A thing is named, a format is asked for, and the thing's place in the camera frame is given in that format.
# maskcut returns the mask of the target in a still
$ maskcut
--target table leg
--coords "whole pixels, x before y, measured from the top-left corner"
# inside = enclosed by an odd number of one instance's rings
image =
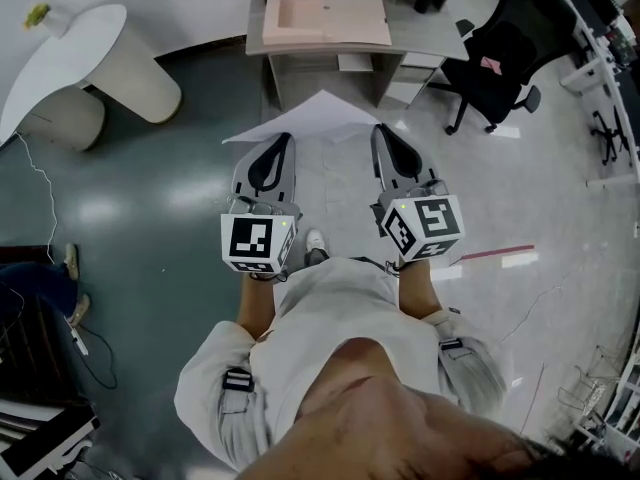
[[[98,140],[104,122],[104,103],[71,86],[38,103],[22,120],[18,131],[41,135],[55,144],[85,151]]]
[[[598,64],[600,64],[600,59],[598,57],[596,57],[593,60],[590,60],[584,66],[576,69],[573,73],[571,73],[570,75],[565,76],[562,80],[560,80],[560,85],[562,87],[568,89],[569,85],[571,85],[577,79],[582,78],[589,71],[591,71],[594,68],[596,68],[598,66]]]
[[[86,80],[150,123],[167,122],[182,102],[178,84],[126,26]]]
[[[613,185],[633,185],[634,183],[638,183],[638,178],[635,174],[623,174],[622,176],[614,176],[612,178],[589,180],[587,181],[587,187],[605,188]]]

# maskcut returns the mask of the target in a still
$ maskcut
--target shoe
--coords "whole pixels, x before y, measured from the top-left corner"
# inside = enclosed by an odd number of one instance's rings
[[[78,269],[78,248],[73,244],[67,244],[65,252],[64,264],[67,266],[69,279],[77,281],[80,278],[80,270]]]
[[[91,305],[91,299],[86,293],[83,293],[78,297],[78,302],[76,303],[76,309],[69,318],[67,318],[67,322],[71,327],[75,327],[80,323],[80,320],[84,317],[84,314],[89,309]]]
[[[327,246],[324,243],[324,237],[318,229],[311,229],[307,233],[307,252],[311,252],[314,249],[320,249],[327,254],[329,253],[329,251],[327,251]]]

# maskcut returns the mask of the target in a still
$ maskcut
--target tiled floor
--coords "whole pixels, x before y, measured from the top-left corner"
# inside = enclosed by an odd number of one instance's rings
[[[481,25],[496,2],[453,0],[451,11]],[[200,480],[225,475],[177,420],[172,397],[181,367],[237,304],[238,278],[219,260],[218,215],[226,211],[234,160],[246,147],[220,141],[258,124],[260,70],[238,50],[167,69],[185,92],[171,123],[147,125],[110,102],[106,134],[92,152],[78,155],[35,138],[29,143],[53,182],[54,245],[81,247],[94,301],[87,326],[116,354],[120,386],[113,392],[99,388],[74,359],[103,422],[90,457],[123,475]],[[633,236],[639,192],[585,187],[602,167],[585,102],[558,84],[570,70],[560,59],[534,76],[540,108],[532,115],[516,111],[505,123],[519,128],[520,139],[485,134],[472,110],[448,137],[443,127],[458,100],[439,91],[425,91],[407,111],[373,109],[358,91],[348,95],[406,128],[460,199],[467,237],[434,263],[436,289],[445,304],[512,348],[519,380],[501,420],[537,439],[558,421],[558,388],[576,383],[574,366],[588,368],[596,345],[619,350],[629,339],[640,295]],[[366,136],[337,145],[300,141],[297,174],[305,213],[300,236],[320,227],[340,255],[392,253],[376,237],[368,208],[379,190]],[[0,152],[0,187],[0,243],[46,242],[47,186],[29,168],[20,142]],[[489,257],[449,269],[464,254],[518,245],[535,246],[534,254],[518,257],[520,265]],[[87,344],[91,364],[108,378],[106,352]]]

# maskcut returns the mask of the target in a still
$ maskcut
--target person's leg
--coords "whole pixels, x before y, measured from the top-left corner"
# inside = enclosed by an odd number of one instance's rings
[[[40,297],[65,318],[74,315],[78,285],[65,265],[16,263],[0,270],[0,282],[22,297]]]
[[[307,233],[307,254],[304,256],[304,266],[313,267],[329,259],[327,247],[322,233],[312,229]]]

